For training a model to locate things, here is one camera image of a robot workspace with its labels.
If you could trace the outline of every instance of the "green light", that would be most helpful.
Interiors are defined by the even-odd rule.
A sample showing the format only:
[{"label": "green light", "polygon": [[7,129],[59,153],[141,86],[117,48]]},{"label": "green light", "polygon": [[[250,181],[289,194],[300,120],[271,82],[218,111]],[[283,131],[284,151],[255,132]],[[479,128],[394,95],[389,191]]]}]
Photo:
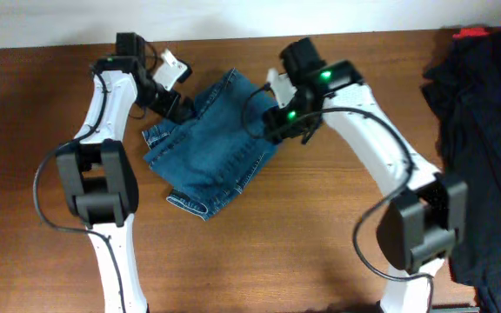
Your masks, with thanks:
[{"label": "green light", "polygon": [[320,76],[323,78],[323,79],[330,79],[330,76],[331,76],[331,72],[329,70],[327,71],[323,71]]},{"label": "green light", "polygon": [[292,120],[296,116],[297,116],[297,112],[296,111],[291,111],[291,112],[287,113],[287,119],[288,120]]}]

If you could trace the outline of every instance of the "blue jeans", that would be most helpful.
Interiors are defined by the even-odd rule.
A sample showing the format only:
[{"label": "blue jeans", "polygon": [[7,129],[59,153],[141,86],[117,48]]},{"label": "blue jeans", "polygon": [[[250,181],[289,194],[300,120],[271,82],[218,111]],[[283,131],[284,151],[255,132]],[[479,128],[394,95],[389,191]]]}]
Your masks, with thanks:
[{"label": "blue jeans", "polygon": [[[144,160],[173,185],[167,201],[204,221],[243,192],[277,151],[264,139],[253,139],[241,125],[244,100],[257,87],[237,70],[195,98],[197,116],[182,125],[164,119],[143,131],[150,152]],[[276,105],[260,93],[245,112],[252,133],[264,132],[262,113]]]}]

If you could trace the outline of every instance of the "black cloth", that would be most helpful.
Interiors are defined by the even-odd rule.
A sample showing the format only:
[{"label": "black cloth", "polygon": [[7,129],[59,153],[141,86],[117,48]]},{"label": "black cloth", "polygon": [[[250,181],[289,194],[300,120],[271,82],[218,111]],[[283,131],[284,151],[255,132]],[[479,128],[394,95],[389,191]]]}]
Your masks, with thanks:
[{"label": "black cloth", "polygon": [[501,32],[454,42],[422,88],[440,120],[445,170],[469,188],[464,241],[454,249],[455,280],[475,286],[484,311],[501,313]]}]

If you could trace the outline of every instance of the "white background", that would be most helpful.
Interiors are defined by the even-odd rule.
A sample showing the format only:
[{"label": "white background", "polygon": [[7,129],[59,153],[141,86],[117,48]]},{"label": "white background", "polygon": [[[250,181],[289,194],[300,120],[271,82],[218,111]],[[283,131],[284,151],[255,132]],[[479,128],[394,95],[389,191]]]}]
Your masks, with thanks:
[{"label": "white background", "polygon": [[501,0],[0,0],[0,48],[501,26]]}]

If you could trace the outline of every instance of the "garment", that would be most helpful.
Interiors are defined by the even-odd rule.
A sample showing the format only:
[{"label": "garment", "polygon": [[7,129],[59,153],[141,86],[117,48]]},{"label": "garment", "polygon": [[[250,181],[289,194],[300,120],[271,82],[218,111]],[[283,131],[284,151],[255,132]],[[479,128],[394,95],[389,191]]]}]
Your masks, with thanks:
[{"label": "garment", "polygon": [[[164,119],[143,132],[150,152],[144,160],[173,185],[167,201],[203,220],[243,192],[277,151],[253,139],[241,124],[244,100],[257,89],[235,69],[195,98],[197,116],[182,125]],[[276,105],[263,92],[245,111],[249,131],[264,131],[262,113]]]},{"label": "garment", "polygon": [[446,171],[469,188],[452,271],[458,283],[477,287],[485,311],[501,313],[501,32],[457,40],[424,77],[432,80],[423,93],[440,120]]}]

